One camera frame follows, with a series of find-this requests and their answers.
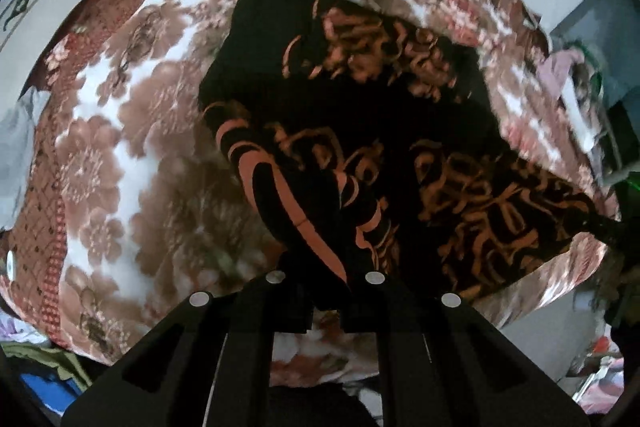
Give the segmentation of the brown floral fleece blanket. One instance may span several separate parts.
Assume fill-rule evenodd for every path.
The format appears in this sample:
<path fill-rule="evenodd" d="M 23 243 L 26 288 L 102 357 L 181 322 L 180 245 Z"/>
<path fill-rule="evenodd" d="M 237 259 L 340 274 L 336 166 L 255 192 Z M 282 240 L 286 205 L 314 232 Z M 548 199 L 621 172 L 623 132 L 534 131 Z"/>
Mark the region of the brown floral fleece blanket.
<path fill-rule="evenodd" d="M 580 187 L 620 223 L 537 79 L 548 56 L 521 0 L 346 0 L 474 50 L 491 112 L 521 158 Z M 345 288 L 314 255 L 288 251 L 247 202 L 203 119 L 198 94 L 238 0 L 84 0 L 29 76 L 50 92 L 23 207 L 1 230 L 4 301 L 61 347 L 111 365 L 197 291 L 225 296 L 302 268 L 320 296 L 309 334 L 274 340 L 271 381 L 310 387 L 378 370 L 374 339 L 338 328 Z M 610 247 L 582 233 L 565 253 L 471 303 L 503 326 L 596 270 Z"/>

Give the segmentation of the pink garment on pile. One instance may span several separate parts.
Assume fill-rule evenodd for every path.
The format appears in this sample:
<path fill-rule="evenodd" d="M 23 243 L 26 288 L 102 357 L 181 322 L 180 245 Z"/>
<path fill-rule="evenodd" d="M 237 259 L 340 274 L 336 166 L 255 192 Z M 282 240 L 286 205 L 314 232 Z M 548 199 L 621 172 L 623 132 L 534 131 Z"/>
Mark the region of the pink garment on pile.
<path fill-rule="evenodd" d="M 581 49 L 570 48 L 551 53 L 537 66 L 537 79 L 553 102 L 561 98 L 566 80 L 572 75 L 575 65 L 585 63 Z"/>

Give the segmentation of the grey cloth at bedside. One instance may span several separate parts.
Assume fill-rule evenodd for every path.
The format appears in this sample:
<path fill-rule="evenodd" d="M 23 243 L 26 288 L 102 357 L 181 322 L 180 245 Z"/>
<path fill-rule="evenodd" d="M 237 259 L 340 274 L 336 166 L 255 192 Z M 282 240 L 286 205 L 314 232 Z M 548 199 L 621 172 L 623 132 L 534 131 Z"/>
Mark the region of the grey cloth at bedside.
<path fill-rule="evenodd" d="M 0 225 L 11 230 L 24 204 L 34 158 L 35 131 L 50 92 L 29 87 L 1 121 Z"/>

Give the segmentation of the blue cloth on floor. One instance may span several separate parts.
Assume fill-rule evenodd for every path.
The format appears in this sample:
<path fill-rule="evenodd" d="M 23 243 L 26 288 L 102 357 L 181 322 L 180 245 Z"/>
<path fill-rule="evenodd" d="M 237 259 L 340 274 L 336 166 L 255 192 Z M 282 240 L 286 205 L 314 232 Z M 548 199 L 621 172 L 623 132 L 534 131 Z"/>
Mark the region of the blue cloth on floor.
<path fill-rule="evenodd" d="M 71 379 L 61 381 L 55 375 L 22 374 L 20 380 L 49 411 L 60 416 L 82 394 L 80 388 Z"/>

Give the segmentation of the olive green cloth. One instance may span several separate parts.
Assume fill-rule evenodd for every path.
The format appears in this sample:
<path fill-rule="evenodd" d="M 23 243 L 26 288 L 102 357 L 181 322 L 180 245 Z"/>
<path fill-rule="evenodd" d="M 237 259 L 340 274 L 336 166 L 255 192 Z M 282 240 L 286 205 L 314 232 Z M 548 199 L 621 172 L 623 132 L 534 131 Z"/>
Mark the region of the olive green cloth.
<path fill-rule="evenodd" d="M 61 381 L 73 381 L 81 391 L 92 385 L 92 379 L 82 368 L 75 353 L 32 343 L 1 343 L 1 348 L 8 358 L 18 358 L 52 369 Z"/>

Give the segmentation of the black orange patterned garment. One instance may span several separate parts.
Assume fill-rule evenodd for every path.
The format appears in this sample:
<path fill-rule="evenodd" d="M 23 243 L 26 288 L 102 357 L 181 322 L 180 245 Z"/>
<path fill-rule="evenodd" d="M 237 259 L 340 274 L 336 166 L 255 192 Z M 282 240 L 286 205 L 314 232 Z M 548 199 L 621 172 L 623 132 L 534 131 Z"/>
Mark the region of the black orange patterned garment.
<path fill-rule="evenodd" d="M 343 284 L 375 270 L 466 301 L 620 223 L 500 134 L 474 50 L 346 0 L 238 0 L 198 105 L 247 202 Z"/>

